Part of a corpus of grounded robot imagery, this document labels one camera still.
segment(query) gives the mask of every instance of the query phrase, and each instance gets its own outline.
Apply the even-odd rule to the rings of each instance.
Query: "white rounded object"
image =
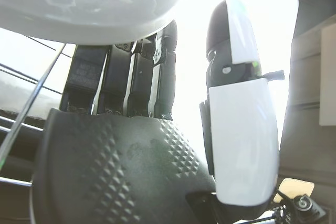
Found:
[[[220,202],[258,206],[278,174],[277,118],[267,80],[209,88],[211,134]]]
[[[135,41],[173,19],[177,0],[0,0],[0,27],[87,45]]]

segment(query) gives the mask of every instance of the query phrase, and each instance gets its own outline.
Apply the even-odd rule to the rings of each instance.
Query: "beige card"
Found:
[[[312,182],[302,181],[293,178],[285,178],[279,187],[279,191],[287,195],[289,198],[294,199],[298,195],[306,194],[308,196],[314,190],[315,184]],[[282,197],[278,194],[274,197],[275,203],[280,203]]]

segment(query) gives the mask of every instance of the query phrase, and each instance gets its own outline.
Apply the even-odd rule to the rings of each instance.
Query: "textured grip pad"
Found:
[[[170,121],[51,110],[32,199],[37,224],[198,224],[185,195],[214,190]]]

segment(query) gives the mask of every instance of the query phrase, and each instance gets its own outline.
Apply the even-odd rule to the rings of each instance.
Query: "diamond-patterned texture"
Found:
[[[91,134],[93,124],[77,128],[74,134]],[[100,125],[95,136],[85,135],[80,144],[87,145],[89,166],[83,169],[81,179],[90,179],[90,188],[85,198],[95,201],[91,213],[93,222],[98,223],[138,223],[141,217],[134,211],[135,200],[131,196],[131,184],[125,179],[126,169],[121,165],[122,153],[116,148],[116,139],[109,124]]]
[[[173,155],[172,164],[176,167],[176,176],[196,175],[199,161],[195,156],[195,152],[188,145],[188,140],[176,128],[173,122],[160,120],[160,130],[165,134],[165,141],[169,145],[168,152]]]

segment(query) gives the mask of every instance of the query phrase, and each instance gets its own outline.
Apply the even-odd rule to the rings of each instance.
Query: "yellow tag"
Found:
[[[285,178],[279,187],[279,191],[287,195],[290,199],[294,199],[298,195],[306,194],[310,196],[314,190],[315,184],[312,182],[302,181],[293,178]],[[274,197],[275,203],[280,203],[282,197],[278,194]]]

